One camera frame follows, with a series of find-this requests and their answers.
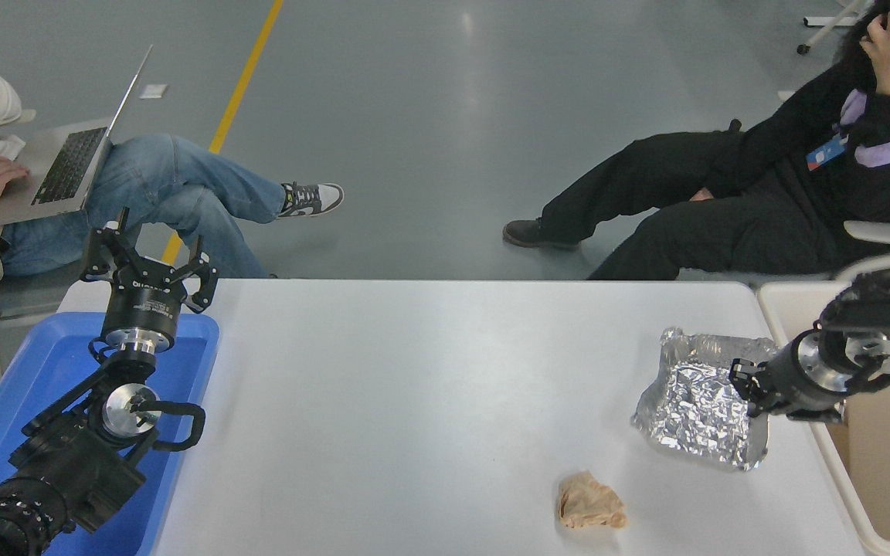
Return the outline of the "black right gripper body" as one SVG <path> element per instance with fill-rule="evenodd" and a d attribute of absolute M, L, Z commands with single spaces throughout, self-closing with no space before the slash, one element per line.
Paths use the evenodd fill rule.
<path fill-rule="evenodd" d="M 816 418 L 820 414 L 819 398 L 797 360 L 797 345 L 782 348 L 773 359 L 764 362 L 759 377 L 769 391 L 769 414 L 787 418 Z"/>

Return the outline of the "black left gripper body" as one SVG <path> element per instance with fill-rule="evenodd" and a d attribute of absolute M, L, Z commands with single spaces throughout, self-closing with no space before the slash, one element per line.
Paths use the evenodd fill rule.
<path fill-rule="evenodd" d="M 175 282 L 177 270 L 158 261 L 126 265 L 114 271 L 103 334 L 146 330 L 176 334 L 186 290 Z"/>

